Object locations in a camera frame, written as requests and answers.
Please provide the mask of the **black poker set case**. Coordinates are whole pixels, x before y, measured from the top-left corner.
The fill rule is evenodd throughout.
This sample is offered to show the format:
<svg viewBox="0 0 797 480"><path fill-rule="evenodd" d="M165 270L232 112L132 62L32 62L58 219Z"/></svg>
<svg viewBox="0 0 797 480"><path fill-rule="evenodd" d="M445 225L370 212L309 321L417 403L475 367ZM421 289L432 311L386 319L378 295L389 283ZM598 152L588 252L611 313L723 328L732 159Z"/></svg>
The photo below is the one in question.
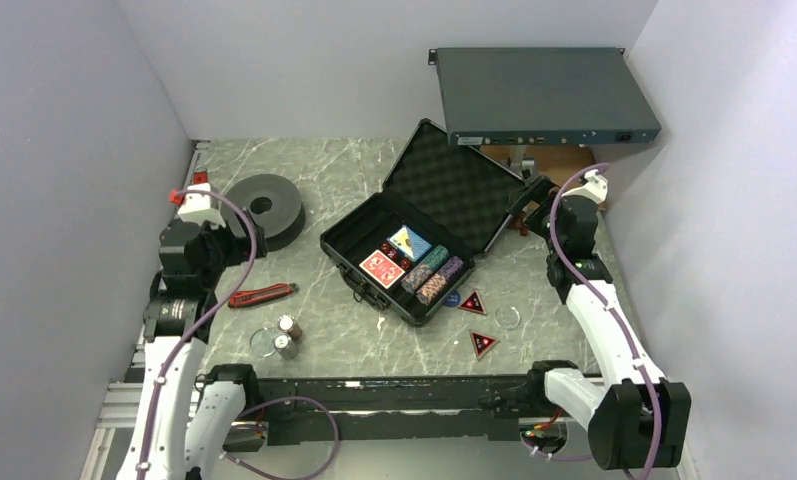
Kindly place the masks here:
<svg viewBox="0 0 797 480"><path fill-rule="evenodd" d="M524 192L516 173L471 146L452 146L444 128L424 118L382 183L348 215L325 230L320 247L358 301L391 310L412 327L427 324L444 298L474 272L505 230L508 209ZM389 235L406 226L432 246L461 259L460 271L430 301L421 303L399 283L384 286L362 267Z"/></svg>

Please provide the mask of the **orange poker chip stack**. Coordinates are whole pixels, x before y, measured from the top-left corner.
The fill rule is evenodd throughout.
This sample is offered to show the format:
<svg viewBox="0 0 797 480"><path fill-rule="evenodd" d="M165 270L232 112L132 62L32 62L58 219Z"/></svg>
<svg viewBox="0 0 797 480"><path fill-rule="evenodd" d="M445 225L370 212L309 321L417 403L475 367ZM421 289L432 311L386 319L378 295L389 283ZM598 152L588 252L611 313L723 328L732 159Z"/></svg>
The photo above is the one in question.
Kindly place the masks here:
<svg viewBox="0 0 797 480"><path fill-rule="evenodd" d="M303 330L299 323L291 315L282 315L277 322L278 329L287 334L294 342L301 340Z"/></svg>

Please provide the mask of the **grey poker chip stack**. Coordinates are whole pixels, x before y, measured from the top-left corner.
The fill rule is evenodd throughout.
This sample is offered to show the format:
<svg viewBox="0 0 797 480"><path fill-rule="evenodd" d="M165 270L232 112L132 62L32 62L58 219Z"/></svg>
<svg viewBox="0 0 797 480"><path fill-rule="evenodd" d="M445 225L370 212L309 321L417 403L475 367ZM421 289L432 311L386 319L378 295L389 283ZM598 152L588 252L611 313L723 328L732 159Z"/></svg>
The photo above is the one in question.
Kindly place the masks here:
<svg viewBox="0 0 797 480"><path fill-rule="evenodd" d="M280 333L273 339L276 354L283 360L293 360L299 354L297 342L287 333Z"/></svg>

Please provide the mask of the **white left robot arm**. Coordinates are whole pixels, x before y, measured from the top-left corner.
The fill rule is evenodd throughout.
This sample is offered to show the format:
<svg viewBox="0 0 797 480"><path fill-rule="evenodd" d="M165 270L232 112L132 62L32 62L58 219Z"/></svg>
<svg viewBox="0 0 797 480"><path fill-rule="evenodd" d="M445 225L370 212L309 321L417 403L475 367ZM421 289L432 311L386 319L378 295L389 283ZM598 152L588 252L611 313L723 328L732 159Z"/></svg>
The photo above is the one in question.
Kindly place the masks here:
<svg viewBox="0 0 797 480"><path fill-rule="evenodd" d="M143 382L119 479L207 479L235 419L261 406L254 368L212 367L199 401L192 401L212 322L231 299L218 284L240 267L239 290L255 260L267 252L252 216L210 183L194 183L170 195L177 211L160 233L162 283L146 305Z"/></svg>

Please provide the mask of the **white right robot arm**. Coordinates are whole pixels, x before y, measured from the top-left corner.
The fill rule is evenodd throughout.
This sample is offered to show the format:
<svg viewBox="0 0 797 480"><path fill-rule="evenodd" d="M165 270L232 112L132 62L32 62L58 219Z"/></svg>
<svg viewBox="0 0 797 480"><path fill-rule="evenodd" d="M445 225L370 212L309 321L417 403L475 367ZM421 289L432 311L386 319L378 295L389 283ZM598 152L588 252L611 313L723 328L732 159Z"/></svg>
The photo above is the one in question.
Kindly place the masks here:
<svg viewBox="0 0 797 480"><path fill-rule="evenodd" d="M681 463L692 399L646 353L595 251L598 208L608 193L605 168L587 167L561 186L539 176L511 206L517 212L536 203L524 224L547 244L548 282L584 333L602 382L570 361L538 361L515 398L538 415L555 408L568 414L585 430L601 469L647 478L655 468Z"/></svg>

